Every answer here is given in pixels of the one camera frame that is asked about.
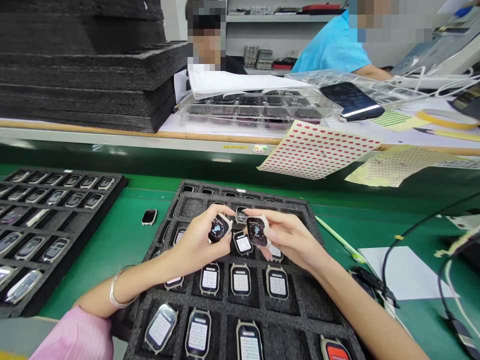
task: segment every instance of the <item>plastic tray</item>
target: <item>plastic tray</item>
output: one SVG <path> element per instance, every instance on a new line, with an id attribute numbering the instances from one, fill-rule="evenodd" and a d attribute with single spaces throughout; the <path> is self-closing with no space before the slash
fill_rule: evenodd
<path id="1" fill-rule="evenodd" d="M 354 83 L 386 110 L 397 109 L 406 103 L 411 104 L 415 100 L 421 101 L 427 96 L 420 91 L 398 87 L 386 82 L 355 75 L 351 72 L 342 72 L 334 69 L 291 73 L 285 75 L 285 77 L 315 85 L 316 89 L 342 82 Z"/>
<path id="2" fill-rule="evenodd" d="M 185 185 L 193 187 L 194 191 L 181 193 Z M 203 190 L 210 190 L 213 194 L 202 193 Z M 306 201 L 184 180 L 143 261 L 151 259 L 157 251 L 170 249 L 177 230 L 187 227 L 195 216 L 214 202 L 224 203 L 234 210 L 244 206 L 295 214 L 323 244 L 313 211 Z M 243 228 L 244 225 L 233 222 L 233 232 Z M 322 359 L 321 335 L 339 339 L 348 349 L 352 360 L 365 358 L 350 324 L 310 274 L 286 257 L 277 264 L 267 262 L 258 249 L 240 256 L 233 242 L 230 248 L 229 255 L 216 261 L 220 267 L 219 291 L 216 295 L 201 294 L 201 272 L 197 271 L 185 276 L 182 287 L 167 291 L 163 285 L 154 286 L 132 306 L 117 313 L 119 321 L 113 322 L 114 328 L 118 322 L 122 322 L 122 317 L 124 324 L 133 324 L 125 360 L 187 359 L 185 339 L 193 308 L 209 311 L 211 315 L 207 360 L 237 359 L 235 331 L 239 320 L 255 321 L 260 331 L 265 360 Z M 249 296 L 235 296 L 231 291 L 230 269 L 233 263 L 246 264 L 250 270 Z M 282 267 L 286 271 L 289 289 L 287 300 L 269 297 L 265 278 L 268 265 Z M 178 310 L 178 321 L 164 350 L 155 355 L 144 341 L 145 331 L 159 306 L 164 303 Z"/>
<path id="3" fill-rule="evenodd" d="M 29 171 L 30 176 L 22 182 L 9 181 L 9 179 L 19 171 Z M 39 184 L 28 184 L 28 180 L 39 172 L 48 173 L 49 175 Z M 51 175 L 56 174 L 65 176 L 57 185 L 44 184 Z M 73 175 L 81 176 L 80 181 L 78 181 L 74 187 L 63 186 L 64 182 Z M 90 189 L 79 188 L 80 183 L 86 177 L 90 176 L 98 177 L 98 180 Z M 107 190 L 100 190 L 98 189 L 98 185 L 104 178 L 113 178 L 113 184 Z M 0 213 L 0 218 L 14 207 L 21 206 L 29 208 L 28 212 L 17 222 L 11 225 L 0 224 L 0 239 L 3 239 L 4 236 L 12 232 L 23 233 L 20 241 L 17 242 L 10 251 L 0 255 L 0 266 L 6 265 L 15 268 L 14 274 L 11 275 L 5 283 L 0 285 L 0 319 L 35 316 L 40 311 L 85 247 L 85 244 L 94 231 L 100 225 L 105 215 L 109 212 L 109 209 L 127 182 L 128 180 L 123 175 L 115 173 L 24 167 L 12 175 L 7 176 L 5 180 L 0 183 L 7 186 L 14 186 L 13 189 L 0 197 L 0 206 L 6 208 Z M 9 194 L 20 187 L 31 187 L 31 190 L 18 201 L 7 200 Z M 25 199 L 38 189 L 47 189 L 48 193 L 40 199 L 38 203 L 26 203 Z M 46 204 L 45 201 L 55 190 L 67 190 L 67 194 L 56 205 Z M 80 203 L 76 207 L 65 207 L 65 202 L 74 193 L 84 194 Z M 95 208 L 85 208 L 85 203 L 93 194 L 101 194 L 104 195 L 104 197 Z M 38 209 L 49 209 L 50 211 L 34 226 L 27 227 L 25 225 L 26 221 L 28 221 L 28 219 L 32 217 L 32 214 Z M 30 260 L 15 260 L 14 255 L 17 251 L 34 236 L 46 237 L 46 241 L 34 252 Z M 70 239 L 70 242 L 60 253 L 59 257 L 52 263 L 39 262 L 44 252 L 59 238 Z M 33 290 L 15 305 L 5 303 L 4 298 L 8 290 L 30 270 L 40 270 L 43 272 L 43 275 Z"/>

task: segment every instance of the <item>hand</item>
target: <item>hand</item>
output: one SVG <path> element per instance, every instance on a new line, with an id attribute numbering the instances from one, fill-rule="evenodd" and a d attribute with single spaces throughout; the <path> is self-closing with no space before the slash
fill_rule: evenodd
<path id="1" fill-rule="evenodd" d="M 265 215 L 269 225 L 265 235 L 286 257 L 309 273 L 313 274 L 323 264 L 330 263 L 331 257 L 297 216 L 264 209 L 246 209 L 244 212 L 248 216 Z M 273 260 L 268 248 L 259 249 L 265 259 Z"/>
<path id="2" fill-rule="evenodd" d="M 235 216 L 235 212 L 228 206 L 211 205 L 191 221 L 178 243 L 164 252 L 164 254 L 167 253 L 172 279 L 194 273 L 208 263 L 230 253 L 231 232 L 222 237 L 219 242 L 209 243 L 208 235 L 212 229 L 212 221 L 218 213 Z"/>

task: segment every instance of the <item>silver bracelet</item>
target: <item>silver bracelet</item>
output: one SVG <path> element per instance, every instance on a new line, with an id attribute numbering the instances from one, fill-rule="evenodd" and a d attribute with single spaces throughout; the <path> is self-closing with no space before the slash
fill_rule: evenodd
<path id="1" fill-rule="evenodd" d="M 113 278 L 113 281 L 111 282 L 111 286 L 110 286 L 110 302 L 111 304 L 116 307 L 117 309 L 125 309 L 127 306 L 129 306 L 131 303 L 133 303 L 139 296 L 135 296 L 135 298 L 130 301 L 130 302 L 127 302 L 127 303 L 119 303 L 117 301 L 117 299 L 115 298 L 114 296 L 114 287 L 115 287 L 115 283 L 117 282 L 117 279 L 119 278 L 119 276 L 127 269 L 130 269 L 132 267 L 134 267 L 135 265 L 127 265 L 127 266 L 124 266 L 120 269 L 120 271 L 115 275 L 115 277 Z"/>

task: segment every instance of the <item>stacked foam tray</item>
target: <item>stacked foam tray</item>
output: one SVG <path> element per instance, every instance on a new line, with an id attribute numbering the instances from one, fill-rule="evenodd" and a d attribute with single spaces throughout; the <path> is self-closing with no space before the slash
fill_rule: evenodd
<path id="1" fill-rule="evenodd" d="M 159 0 L 5 0 L 0 117 L 155 133 L 176 104 L 187 43 Z"/>
<path id="2" fill-rule="evenodd" d="M 191 187 L 193 192 L 182 192 L 184 186 Z M 323 245 L 314 213 L 306 201 L 184 180 L 143 261 L 150 260 L 158 251 L 172 248 L 178 229 L 186 228 L 195 216 L 215 202 L 226 204 L 234 211 L 237 207 L 247 207 L 295 214 Z M 234 220 L 232 231 L 241 231 L 244 226 Z M 338 339 L 347 348 L 352 360 L 365 359 L 351 325 L 326 292 L 309 273 L 288 258 L 284 257 L 279 264 L 267 262 L 258 249 L 240 256 L 232 242 L 230 254 L 219 258 L 216 263 L 220 268 L 216 295 L 201 293 L 201 272 L 197 271 L 184 277 L 182 287 L 167 291 L 163 285 L 154 286 L 113 317 L 114 335 L 128 341 L 124 359 L 187 359 L 185 340 L 189 316 L 194 308 L 210 312 L 212 324 L 207 360 L 237 359 L 238 320 L 255 321 L 265 360 L 322 359 L 321 336 Z M 230 269 L 233 263 L 246 264 L 250 270 L 249 296 L 232 293 Z M 287 300 L 268 295 L 268 265 L 282 267 L 287 273 Z M 178 321 L 165 348 L 155 355 L 145 342 L 145 332 L 159 306 L 164 303 L 178 311 Z"/>
<path id="3" fill-rule="evenodd" d="M 29 175 L 22 181 L 10 181 L 19 172 L 29 172 Z M 29 180 L 38 173 L 46 173 L 47 176 L 40 183 L 30 184 Z M 61 180 L 55 185 L 47 185 L 48 179 L 55 175 L 62 175 Z M 74 186 L 65 186 L 65 183 L 73 176 L 79 176 L 80 179 Z M 96 177 L 96 181 L 88 189 L 80 188 L 80 184 L 88 177 Z M 105 190 L 99 189 L 99 184 L 106 178 L 113 179 L 111 186 Z M 127 182 L 128 180 L 123 175 L 115 173 L 26 167 L 0 182 L 0 185 L 11 187 L 8 192 L 0 196 L 0 219 L 13 208 L 28 208 L 27 212 L 13 223 L 0 224 L 0 240 L 13 232 L 22 233 L 21 238 L 9 250 L 0 255 L 0 267 L 14 268 L 13 273 L 0 285 L 0 319 L 30 317 L 38 314 L 107 215 Z M 23 187 L 30 188 L 24 196 L 16 201 L 8 200 L 9 195 Z M 48 193 L 37 203 L 25 202 L 26 198 L 39 189 L 45 189 Z M 47 204 L 46 200 L 56 190 L 66 190 L 67 193 L 56 204 Z M 83 197 L 74 207 L 66 207 L 66 202 L 75 193 L 81 193 Z M 103 198 L 94 208 L 86 208 L 85 204 L 95 194 L 103 195 Z M 34 226 L 27 226 L 26 223 L 32 215 L 40 209 L 49 211 Z M 36 236 L 45 238 L 43 244 L 33 252 L 30 259 L 16 260 L 15 254 Z M 42 255 L 60 238 L 69 239 L 64 250 L 51 263 L 41 262 Z M 32 270 L 40 270 L 42 276 L 26 297 L 16 304 L 4 302 L 8 291 Z"/>

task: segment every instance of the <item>paper sheet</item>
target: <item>paper sheet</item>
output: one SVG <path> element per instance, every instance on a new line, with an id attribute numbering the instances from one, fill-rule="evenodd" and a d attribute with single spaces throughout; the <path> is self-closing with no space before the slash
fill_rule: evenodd
<path id="1" fill-rule="evenodd" d="M 295 120 L 260 171 L 323 179 L 373 151 L 382 140 Z"/>
<path id="2" fill-rule="evenodd" d="M 385 111 L 382 116 L 370 121 L 395 132 L 402 132 L 430 124 L 428 121 L 419 119 L 418 117 L 412 117 L 393 110 Z"/>
<path id="3" fill-rule="evenodd" d="M 358 249 L 368 261 L 371 270 L 379 278 L 382 277 L 382 264 L 387 250 L 388 247 Z M 388 288 L 397 300 L 437 299 L 440 297 L 437 274 L 408 246 L 393 248 L 386 263 L 385 277 Z M 443 280 L 441 287 L 446 298 L 453 297 L 450 288 Z"/>
<path id="4" fill-rule="evenodd" d="M 404 179 L 428 166 L 460 160 L 463 159 L 424 147 L 398 145 L 375 155 L 345 180 L 371 187 L 398 188 Z"/>
<path id="5" fill-rule="evenodd" d="M 252 90 L 312 88 L 303 81 L 273 75 L 238 75 L 226 71 L 190 71 L 190 86 L 195 99 Z"/>

